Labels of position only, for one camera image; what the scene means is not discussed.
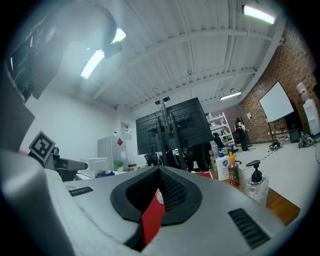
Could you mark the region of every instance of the hand sanitizer bottle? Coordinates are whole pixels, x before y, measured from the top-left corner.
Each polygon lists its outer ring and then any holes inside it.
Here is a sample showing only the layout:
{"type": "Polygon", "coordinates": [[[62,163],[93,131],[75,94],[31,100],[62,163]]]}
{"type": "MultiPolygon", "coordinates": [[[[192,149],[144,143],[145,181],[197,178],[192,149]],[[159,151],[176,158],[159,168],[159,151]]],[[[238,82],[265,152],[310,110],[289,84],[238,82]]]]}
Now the hand sanitizer bottle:
{"type": "Polygon", "coordinates": [[[229,157],[222,153],[222,149],[218,149],[219,151],[219,158],[215,160],[216,168],[218,170],[218,179],[219,181],[225,181],[229,179],[228,173],[228,164],[229,164],[229,157]]]}
{"type": "Polygon", "coordinates": [[[254,160],[248,163],[246,166],[253,166],[255,168],[251,175],[245,182],[245,194],[257,201],[259,204],[266,206],[268,190],[269,190],[269,179],[267,176],[262,175],[262,172],[258,170],[260,160],[254,160]]]}

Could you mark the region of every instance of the sriracha bottle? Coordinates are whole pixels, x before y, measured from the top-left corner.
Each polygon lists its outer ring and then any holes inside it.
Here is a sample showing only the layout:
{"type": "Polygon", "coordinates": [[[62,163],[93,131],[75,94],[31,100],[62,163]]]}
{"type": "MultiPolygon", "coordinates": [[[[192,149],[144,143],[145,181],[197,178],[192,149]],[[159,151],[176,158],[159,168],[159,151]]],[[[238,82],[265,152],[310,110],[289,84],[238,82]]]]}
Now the sriracha bottle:
{"type": "Polygon", "coordinates": [[[229,153],[228,171],[229,171],[230,185],[234,187],[239,186],[240,184],[239,166],[236,164],[236,157],[232,154],[232,152],[229,153]]]}

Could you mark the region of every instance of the white bottle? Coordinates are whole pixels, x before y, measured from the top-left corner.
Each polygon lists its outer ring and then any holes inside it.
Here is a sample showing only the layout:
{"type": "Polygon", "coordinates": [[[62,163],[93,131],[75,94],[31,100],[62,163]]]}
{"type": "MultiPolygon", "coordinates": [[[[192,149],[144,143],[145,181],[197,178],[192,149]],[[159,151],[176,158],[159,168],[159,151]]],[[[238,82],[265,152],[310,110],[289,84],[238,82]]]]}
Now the white bottle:
{"type": "Polygon", "coordinates": [[[229,179],[229,156],[224,155],[222,152],[219,152],[219,158],[215,160],[216,168],[218,169],[218,178],[219,181],[225,181],[229,179]]]}

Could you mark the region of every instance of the ceiling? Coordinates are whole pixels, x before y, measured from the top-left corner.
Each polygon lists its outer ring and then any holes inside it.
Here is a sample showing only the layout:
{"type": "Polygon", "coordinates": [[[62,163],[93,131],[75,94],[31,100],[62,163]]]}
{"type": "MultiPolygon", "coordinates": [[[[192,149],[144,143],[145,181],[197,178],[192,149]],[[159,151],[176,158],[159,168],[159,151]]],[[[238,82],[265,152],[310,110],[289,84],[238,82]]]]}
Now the ceiling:
{"type": "Polygon", "coordinates": [[[126,37],[122,51],[80,77],[93,54],[70,43],[57,74],[60,90],[86,95],[136,116],[198,97],[210,111],[239,103],[273,56],[285,26],[278,9],[248,0],[100,0],[126,37]],[[244,16],[241,5],[276,16],[270,25],[244,16]],[[242,91],[223,102],[220,97],[242,91]]]}

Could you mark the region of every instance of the monitor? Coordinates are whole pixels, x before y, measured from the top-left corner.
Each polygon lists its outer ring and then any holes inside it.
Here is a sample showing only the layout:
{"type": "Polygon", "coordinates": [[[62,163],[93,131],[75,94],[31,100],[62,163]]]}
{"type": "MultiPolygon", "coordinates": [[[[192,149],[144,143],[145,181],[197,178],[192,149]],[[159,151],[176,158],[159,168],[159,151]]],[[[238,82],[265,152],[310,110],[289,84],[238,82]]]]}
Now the monitor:
{"type": "MultiPolygon", "coordinates": [[[[198,98],[193,98],[166,108],[167,114],[173,114],[181,143],[181,148],[213,141],[213,135],[198,98]]],[[[161,152],[156,117],[163,121],[162,112],[146,115],[136,120],[136,140],[138,155],[161,152]]],[[[163,125],[161,133],[166,151],[177,149],[174,133],[167,134],[163,125]]]]}

